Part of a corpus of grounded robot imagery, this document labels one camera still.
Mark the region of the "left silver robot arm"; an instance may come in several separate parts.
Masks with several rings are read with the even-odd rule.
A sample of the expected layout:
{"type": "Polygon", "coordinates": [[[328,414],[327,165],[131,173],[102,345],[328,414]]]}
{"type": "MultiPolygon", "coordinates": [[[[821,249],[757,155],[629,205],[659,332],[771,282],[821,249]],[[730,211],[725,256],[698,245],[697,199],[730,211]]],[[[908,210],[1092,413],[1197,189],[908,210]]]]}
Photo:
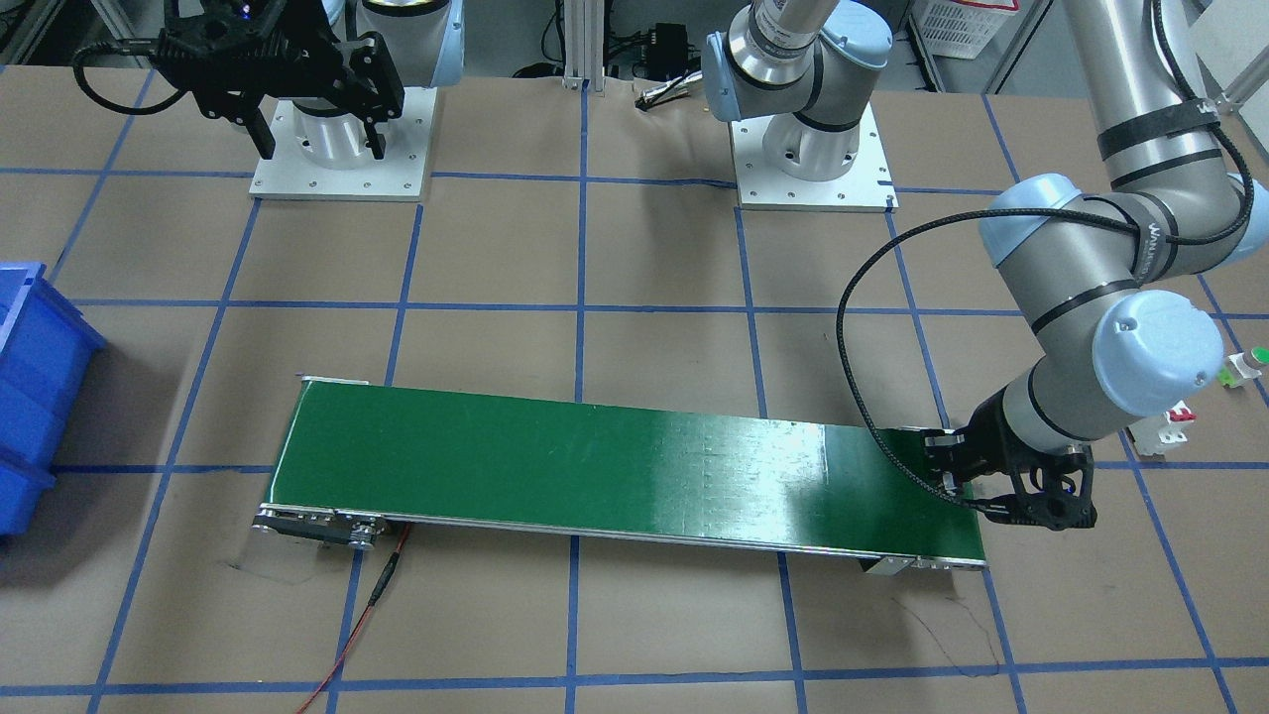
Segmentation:
{"type": "MultiPolygon", "coordinates": [[[[929,448],[947,484],[898,471],[994,523],[1096,523],[1091,446],[1213,383],[1225,358],[1211,316],[1156,282],[1242,261],[1266,243],[1266,189],[1197,93],[1178,1],[1071,1],[1076,53],[1110,189],[1029,178],[975,221],[1043,356],[929,448]]],[[[753,1],[704,41],[704,94],[726,122],[770,117],[780,171],[843,176],[892,36],[858,3],[753,1]]]]}

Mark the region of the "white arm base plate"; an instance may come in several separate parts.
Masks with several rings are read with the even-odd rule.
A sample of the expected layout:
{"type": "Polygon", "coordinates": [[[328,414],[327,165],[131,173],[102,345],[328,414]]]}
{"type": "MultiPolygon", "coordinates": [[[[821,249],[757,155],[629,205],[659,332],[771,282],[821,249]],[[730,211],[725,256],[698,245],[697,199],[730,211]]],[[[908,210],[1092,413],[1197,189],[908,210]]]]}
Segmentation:
{"type": "Polygon", "coordinates": [[[730,131],[744,209],[887,212],[900,204],[871,104],[840,134],[793,114],[731,122],[730,131]]]}
{"type": "Polygon", "coordinates": [[[377,126],[385,159],[354,115],[319,117],[280,100],[272,159],[259,159],[249,194],[259,199],[400,200],[423,198],[439,91],[407,88],[404,117],[377,126]]]}

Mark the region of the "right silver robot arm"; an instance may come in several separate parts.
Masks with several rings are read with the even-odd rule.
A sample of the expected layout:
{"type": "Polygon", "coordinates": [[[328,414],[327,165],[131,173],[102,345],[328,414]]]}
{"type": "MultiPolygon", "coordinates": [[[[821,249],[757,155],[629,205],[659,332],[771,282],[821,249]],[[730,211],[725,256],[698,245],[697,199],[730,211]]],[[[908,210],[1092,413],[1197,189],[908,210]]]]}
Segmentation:
{"type": "Polygon", "coordinates": [[[155,41],[154,67],[190,93],[199,112],[227,119],[260,159],[277,141],[260,104],[289,100],[308,115],[349,119],[355,148],[385,159],[386,132],[406,110],[409,88],[457,84],[463,72],[458,1],[358,1],[355,33],[336,36],[343,1],[175,1],[155,41]]]}

